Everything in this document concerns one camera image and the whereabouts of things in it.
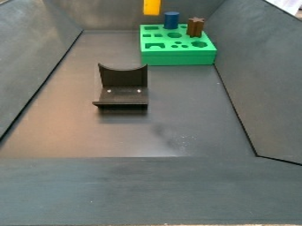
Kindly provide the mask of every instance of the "yellow block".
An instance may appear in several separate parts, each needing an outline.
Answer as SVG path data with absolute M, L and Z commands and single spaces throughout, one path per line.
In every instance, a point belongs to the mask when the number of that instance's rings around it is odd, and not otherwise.
M 160 0 L 144 0 L 144 15 L 159 15 Z

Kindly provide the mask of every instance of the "blue cylinder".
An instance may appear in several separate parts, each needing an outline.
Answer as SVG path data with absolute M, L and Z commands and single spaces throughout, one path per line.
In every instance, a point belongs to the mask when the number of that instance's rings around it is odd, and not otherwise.
M 179 12 L 178 11 L 166 12 L 164 29 L 178 29 L 178 19 L 179 19 Z

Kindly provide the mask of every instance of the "white surface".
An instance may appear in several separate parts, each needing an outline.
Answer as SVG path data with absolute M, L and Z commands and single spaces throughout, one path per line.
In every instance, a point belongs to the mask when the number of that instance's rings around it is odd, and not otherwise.
M 296 14 L 298 8 L 302 6 L 302 0 L 267 0 L 267 2 L 274 4 L 291 15 Z

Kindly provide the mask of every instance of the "green foam block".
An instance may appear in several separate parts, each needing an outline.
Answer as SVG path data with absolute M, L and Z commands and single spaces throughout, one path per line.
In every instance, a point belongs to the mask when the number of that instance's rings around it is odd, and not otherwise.
M 148 65 L 212 64 L 216 48 L 206 33 L 190 38 L 186 24 L 167 30 L 164 25 L 140 25 L 141 63 Z

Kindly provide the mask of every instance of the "metal sheet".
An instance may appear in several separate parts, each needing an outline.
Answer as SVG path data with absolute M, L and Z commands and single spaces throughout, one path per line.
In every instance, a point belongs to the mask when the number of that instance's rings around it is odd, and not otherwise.
M 4 159 L 0 225 L 301 225 L 301 175 L 255 157 Z
M 164 12 L 179 11 L 182 23 L 208 18 L 224 0 L 162 1 L 160 16 L 143 15 L 143 0 L 52 0 L 85 30 L 137 30 L 140 24 L 163 24 Z
M 144 114 L 92 105 L 97 63 L 139 67 L 139 34 L 81 34 L 7 134 L 0 157 L 254 156 L 214 66 L 150 66 Z
M 302 163 L 301 21 L 266 1 L 227 0 L 207 33 L 256 153 Z
M 81 28 L 48 1 L 0 5 L 0 137 Z

